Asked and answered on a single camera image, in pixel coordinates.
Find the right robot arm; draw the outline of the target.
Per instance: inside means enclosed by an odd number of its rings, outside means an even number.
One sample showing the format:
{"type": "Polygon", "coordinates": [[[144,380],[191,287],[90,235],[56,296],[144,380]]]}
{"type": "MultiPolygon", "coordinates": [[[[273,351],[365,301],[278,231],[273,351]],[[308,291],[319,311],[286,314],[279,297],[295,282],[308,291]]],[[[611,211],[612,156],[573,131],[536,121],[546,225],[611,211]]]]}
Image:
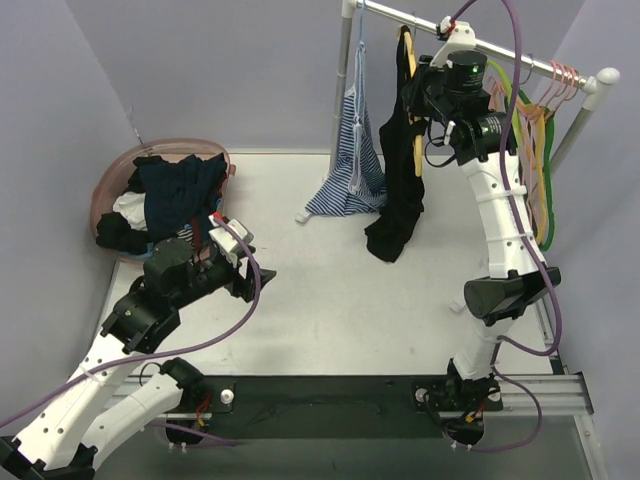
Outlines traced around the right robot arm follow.
{"type": "Polygon", "coordinates": [[[451,161],[464,173],[474,194],[488,249],[485,276],[463,288],[474,320],[466,343],[450,360],[444,384],[432,399],[464,408],[495,391],[496,350],[527,308],[560,283],[560,271],[547,265],[529,223],[520,179],[517,142],[510,117],[490,106],[483,88],[487,58],[463,50],[418,60],[402,90],[407,112],[439,124],[436,145],[453,150],[451,161]]]}

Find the black tank top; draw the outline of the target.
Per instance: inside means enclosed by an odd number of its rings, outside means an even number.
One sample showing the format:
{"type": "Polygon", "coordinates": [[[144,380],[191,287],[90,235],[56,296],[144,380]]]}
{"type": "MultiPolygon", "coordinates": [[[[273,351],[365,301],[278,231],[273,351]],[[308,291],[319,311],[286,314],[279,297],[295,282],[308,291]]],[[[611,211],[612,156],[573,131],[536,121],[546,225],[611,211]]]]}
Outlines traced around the black tank top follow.
{"type": "Polygon", "coordinates": [[[422,178],[415,173],[415,139],[424,133],[426,124],[419,120],[412,124],[403,106],[401,91],[411,78],[407,47],[412,40],[408,27],[400,28],[396,47],[396,98],[394,110],[379,129],[385,164],[386,204],[379,218],[365,228],[367,250],[378,259],[395,262],[424,211],[425,194],[422,178]]]}

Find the yellow plastic hanger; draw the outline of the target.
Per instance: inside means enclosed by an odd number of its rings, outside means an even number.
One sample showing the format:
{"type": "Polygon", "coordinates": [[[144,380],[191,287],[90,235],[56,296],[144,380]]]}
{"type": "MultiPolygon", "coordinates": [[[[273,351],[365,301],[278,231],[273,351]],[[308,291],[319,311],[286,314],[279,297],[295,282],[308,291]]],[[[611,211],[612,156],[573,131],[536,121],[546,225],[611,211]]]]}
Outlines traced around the yellow plastic hanger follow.
{"type": "Polygon", "coordinates": [[[421,180],[425,122],[412,110],[412,101],[418,86],[418,62],[415,56],[413,35],[406,25],[402,25],[398,29],[396,67],[403,153],[407,158],[409,175],[421,180]]]}

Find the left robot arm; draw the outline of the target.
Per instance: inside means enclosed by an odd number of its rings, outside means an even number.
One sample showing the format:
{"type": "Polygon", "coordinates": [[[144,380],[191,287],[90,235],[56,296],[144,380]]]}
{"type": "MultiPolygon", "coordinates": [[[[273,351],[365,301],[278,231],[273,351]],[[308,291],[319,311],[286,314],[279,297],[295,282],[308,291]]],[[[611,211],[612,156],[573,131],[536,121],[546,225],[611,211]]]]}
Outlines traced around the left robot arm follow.
{"type": "Polygon", "coordinates": [[[38,416],[1,439],[1,467],[17,479],[91,479],[98,465],[154,417],[195,409],[203,374],[178,353],[157,355],[182,308],[224,288],[253,304],[276,275],[253,248],[214,247],[199,260],[181,240],[161,242],[113,307],[72,377],[36,406],[38,416]]]}

